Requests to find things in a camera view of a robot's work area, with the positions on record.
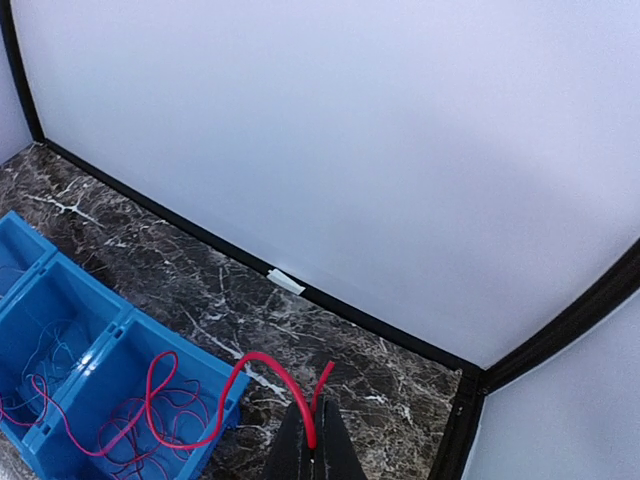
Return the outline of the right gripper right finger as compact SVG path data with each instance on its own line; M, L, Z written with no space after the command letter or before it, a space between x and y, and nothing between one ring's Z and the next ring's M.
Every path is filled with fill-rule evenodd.
M366 480L339 406L321 397L315 413L317 447L314 478L320 480Z

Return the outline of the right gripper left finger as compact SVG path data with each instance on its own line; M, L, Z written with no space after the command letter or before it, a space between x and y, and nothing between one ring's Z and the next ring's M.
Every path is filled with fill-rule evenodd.
M291 403L261 472L265 480L310 480L312 453L299 408Z

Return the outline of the blue three-compartment plastic bin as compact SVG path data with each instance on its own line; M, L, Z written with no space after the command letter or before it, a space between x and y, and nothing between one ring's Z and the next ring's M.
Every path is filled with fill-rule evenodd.
M247 376L1 220L1 428L40 479L196 479Z

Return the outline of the white tape strip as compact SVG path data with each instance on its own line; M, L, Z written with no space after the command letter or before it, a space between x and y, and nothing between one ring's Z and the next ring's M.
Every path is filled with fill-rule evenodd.
M305 290L305 287L303 285L276 268L271 269L266 275L266 278L279 287L293 293L294 295L300 295Z

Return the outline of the black back wall trim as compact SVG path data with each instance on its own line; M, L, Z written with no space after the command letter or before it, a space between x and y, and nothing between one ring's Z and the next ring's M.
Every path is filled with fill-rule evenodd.
M260 275L264 276L274 268L274 266L268 262L233 245L223 238L189 221L183 216L162 206L149 197L139 193L133 188L81 159L74 153L61 147L54 141L46 139L44 144L57 155L69 161L83 172L104 183L111 189L117 191L119 194L132 200L134 203L157 215L159 218L167 221L181 231L212 247L216 251L258 272ZM463 373L475 379L479 378L480 374L483 372L479 366L433 344L421 340L414 335L404 332L399 328L351 306L306 282L304 282L302 286L304 287L302 292L303 298L385 340L388 340L424 358L434 360L453 370L460 369Z

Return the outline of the right black frame post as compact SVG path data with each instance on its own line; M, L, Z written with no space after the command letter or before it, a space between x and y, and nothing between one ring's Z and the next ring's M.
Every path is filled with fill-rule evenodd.
M639 244L634 243L591 287L533 337L488 370L465 374L429 477L460 479L479 429L485 398L564 350L638 290Z

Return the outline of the black frame post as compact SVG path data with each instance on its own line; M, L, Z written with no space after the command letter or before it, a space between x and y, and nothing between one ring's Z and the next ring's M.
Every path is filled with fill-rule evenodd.
M564 350L638 290L639 244L634 243L591 287L533 337L488 370L465 374L429 477L460 479L479 429L485 398Z
M1 34L18 99L32 140L45 143L46 135L29 87L10 0L1 0Z

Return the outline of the left black frame post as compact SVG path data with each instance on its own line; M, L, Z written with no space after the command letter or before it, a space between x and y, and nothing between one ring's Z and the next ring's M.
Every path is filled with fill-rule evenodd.
M29 87L10 0L1 0L1 34L18 99L32 140L45 143L46 135Z

